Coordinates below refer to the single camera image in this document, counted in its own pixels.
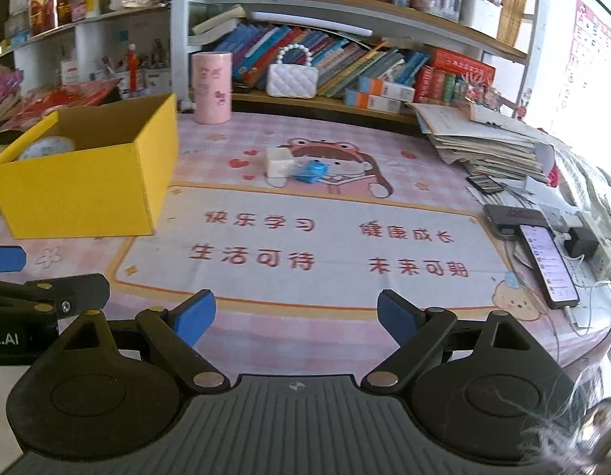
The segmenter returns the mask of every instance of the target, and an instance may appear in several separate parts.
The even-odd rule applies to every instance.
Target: orange border
[[[339,200],[339,201],[351,201],[356,203],[368,203],[375,205],[387,205],[392,207],[404,207],[407,209],[419,209],[424,211],[443,212],[447,214],[456,214],[460,216],[469,216],[474,218],[490,239],[490,242],[495,247],[495,250],[499,254],[504,266],[507,270],[510,269],[509,263],[506,261],[505,253],[503,249],[497,246],[495,238],[491,235],[487,224],[484,220],[467,211],[457,211],[454,209],[447,209],[446,207],[433,207],[423,204],[409,204],[404,202],[393,202],[393,201],[378,201],[368,199],[356,199],[342,195],[328,195],[328,194],[310,194],[306,192],[285,192],[284,190],[277,188],[266,188],[266,187],[251,187],[243,185],[226,185],[226,184],[196,184],[193,182],[177,182],[173,181],[167,190],[173,187],[191,187],[191,188],[202,188],[202,189],[220,189],[220,190],[234,190],[244,192],[258,192],[267,194],[280,194],[284,196],[302,196],[305,198],[321,198],[324,200]],[[129,249],[136,241],[137,237],[128,237],[124,239],[123,244],[119,248],[118,252],[114,255],[108,269],[106,270],[106,277],[111,280],[112,287],[122,291],[123,293],[140,296],[149,299],[156,299],[159,301],[167,301],[171,303],[180,303],[181,300],[189,298],[192,293],[186,291],[173,291],[171,289],[162,289],[159,287],[149,287],[146,285],[140,285],[131,282],[121,282],[117,280],[116,273],[121,267],[121,263]],[[279,316],[294,316],[294,317],[316,317],[321,318],[321,312],[325,313],[325,317],[328,319],[353,319],[353,320],[373,320],[376,318],[376,309],[365,309],[363,307],[338,307],[338,306],[324,306],[324,305],[300,305],[293,303],[281,303],[281,302],[264,302],[257,300],[240,300],[237,298],[225,298],[216,297],[218,307],[235,312],[246,312],[248,314],[263,314],[263,315],[279,315]],[[470,312],[483,311],[486,309],[493,309],[494,306],[487,307],[459,307],[457,309],[451,309],[457,312],[459,315],[470,316]]]

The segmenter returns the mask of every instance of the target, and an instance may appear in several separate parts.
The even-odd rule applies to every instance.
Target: pink cup
[[[200,52],[192,55],[195,120],[217,125],[231,119],[230,52]]]

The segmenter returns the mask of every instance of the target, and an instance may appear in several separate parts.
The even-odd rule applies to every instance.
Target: desk
[[[191,116],[181,116],[179,129],[180,159],[156,236],[15,241],[0,216],[0,244],[21,245],[28,254],[24,271],[0,275],[0,279],[22,283],[31,279],[104,273],[112,286],[112,295],[105,307],[108,319],[129,319],[154,304],[174,307],[184,300],[187,291],[200,289],[194,284],[202,283],[202,287],[215,291],[218,314],[196,348],[231,380],[240,373],[353,373],[360,380],[396,348],[395,342],[379,326],[374,311],[379,288],[384,287],[400,291],[405,298],[422,307],[435,304],[435,301],[452,301],[447,306],[465,319],[484,319],[490,310],[496,308],[496,303],[526,320],[524,326],[556,358],[557,342],[550,326],[551,320],[558,332],[561,365],[579,358],[604,335],[605,330],[601,329],[594,330],[586,338],[577,338],[561,312],[542,316],[545,308],[539,297],[509,287],[504,280],[509,262],[503,244],[488,235],[481,206],[466,190],[468,183],[464,170],[444,165],[428,141],[358,126],[262,114],[235,113],[229,123],[214,126],[197,125]],[[289,144],[295,146],[295,155],[308,152],[323,162],[339,162],[333,169],[339,173],[344,169],[348,177],[356,166],[362,166],[363,171],[360,177],[352,179],[351,184],[339,184],[346,180],[342,174],[330,180],[330,184],[314,186],[266,180],[265,148]],[[227,192],[228,196],[217,195],[220,192]],[[178,197],[185,203],[177,209]],[[291,209],[298,209],[298,213],[294,211],[294,215],[289,215]],[[219,215],[220,211],[228,216]],[[238,214],[255,215],[259,221],[254,225],[260,225],[255,230],[259,233],[253,233],[253,228],[246,225],[236,226],[235,220],[242,219],[236,217]],[[284,217],[283,225],[273,229],[269,226],[271,221],[261,226],[262,220],[279,214]],[[349,303],[337,296],[343,291],[335,284],[345,283],[347,274],[330,268],[334,252],[323,252],[321,248],[326,242],[335,244],[343,238],[340,233],[333,235],[333,229],[326,228],[326,214],[330,216],[330,223],[342,217],[357,220],[351,224],[353,242],[348,242],[346,248],[356,248],[360,256],[354,255],[354,251],[345,252],[345,255],[348,255],[347,259],[362,259],[364,271],[357,272],[355,280],[357,283],[364,283],[363,279],[370,280],[365,283],[372,284],[366,287],[372,287],[373,294],[352,297]],[[197,228],[193,228],[188,220],[181,225],[183,228],[177,228],[178,225],[173,223],[181,217],[194,217]],[[407,217],[407,222],[398,222]],[[310,221],[316,222],[316,232],[321,233],[318,239],[314,239],[314,231],[311,236],[307,233]],[[374,230],[373,223],[382,227],[380,235]],[[455,223],[468,227],[468,232],[462,233],[463,228],[444,230]],[[404,231],[407,237],[404,238],[399,237],[402,232],[395,229],[404,228],[403,225],[407,227]],[[206,231],[209,226],[224,227],[223,230],[228,232],[209,238],[214,250],[208,252],[204,246],[208,240],[206,236],[200,237],[199,231]],[[293,230],[292,234],[311,239],[300,240],[299,247],[289,239],[282,240],[284,243],[281,244],[285,246],[273,246],[281,251],[278,255],[285,254],[281,257],[283,264],[278,267],[284,271],[281,276],[268,275],[269,278],[260,279],[262,275],[259,274],[279,273],[270,269],[273,253],[266,252],[266,257],[262,258],[268,262],[260,261],[261,253],[257,250],[271,249],[261,242],[257,244],[261,241],[259,238],[269,237],[262,231],[264,234],[287,234],[289,228]],[[177,235],[176,231],[183,229],[194,232]],[[420,229],[426,229],[431,242],[422,239],[424,232],[417,233]],[[242,235],[245,230],[248,236]],[[444,232],[448,235],[440,237],[439,234]],[[468,236],[481,238],[478,242],[483,242],[483,247],[478,245],[479,250],[465,251],[457,246],[466,245]],[[242,238],[242,241],[246,238],[248,243],[242,243],[241,247],[249,247],[255,254],[249,257],[245,266],[233,261],[237,252],[223,253],[222,249],[236,246],[235,241],[224,238]],[[173,253],[163,253],[161,247],[171,247]],[[445,252],[449,247],[459,248],[452,251],[457,251],[458,255],[444,254],[438,259],[428,257],[429,252]],[[310,266],[310,271],[305,269],[308,264],[304,258],[296,259],[294,269],[290,267],[292,261],[288,255],[305,253],[307,249],[319,255],[317,248],[321,251],[321,258],[326,260]],[[160,261],[156,264],[145,261],[142,252],[147,251],[154,255],[158,252],[161,257],[156,258]],[[403,258],[414,261],[416,267],[412,268],[407,263],[407,271],[403,273],[405,266],[398,264]],[[494,259],[492,266],[488,265],[490,259]],[[436,273],[436,267],[429,266],[429,261],[441,261],[445,273]],[[188,266],[193,262],[212,266],[211,269],[215,270],[211,272],[213,283],[198,276],[201,273],[199,268],[190,271]],[[466,277],[459,264],[464,265]],[[319,272],[317,279],[303,278],[316,274],[321,265],[330,269],[329,276],[321,276]],[[225,276],[227,268],[247,271],[230,271],[231,279],[225,283],[219,277]],[[266,271],[248,271],[253,268]],[[535,282],[528,270],[517,269],[536,293]],[[494,282],[490,288],[484,286],[485,292],[479,295],[485,296],[474,304],[462,306],[452,300],[452,289],[450,293],[441,289],[452,288],[453,283],[476,280],[474,277],[481,277],[482,285],[487,286],[488,277]],[[289,286],[292,280],[298,280],[296,289],[286,293],[284,286]],[[328,284],[335,295],[330,301],[317,293],[322,283]],[[276,291],[273,291],[273,285],[277,287]],[[477,285],[471,284],[470,291],[476,291]],[[249,286],[251,296],[247,298]],[[464,301],[466,291],[458,291]],[[273,299],[275,293],[281,296]],[[527,300],[525,309],[510,308],[509,301],[515,300],[515,295]],[[311,304],[313,300],[316,300],[315,305]]]

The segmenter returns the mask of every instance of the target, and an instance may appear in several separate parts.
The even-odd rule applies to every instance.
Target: power strip
[[[598,238],[598,248],[587,260],[591,271],[596,277],[596,280],[610,280],[611,279],[611,242],[602,235],[600,228],[596,225],[594,219],[584,211],[577,212],[577,216],[580,221],[585,225],[586,228],[591,230],[596,238]]]

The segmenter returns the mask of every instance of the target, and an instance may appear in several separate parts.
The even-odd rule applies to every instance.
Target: white quilted handbag
[[[283,56],[288,50],[303,50],[307,57],[305,66],[282,64]],[[314,98],[319,70],[311,65],[312,54],[303,45],[291,44],[279,50],[277,63],[268,68],[266,93],[269,96],[285,98]]]

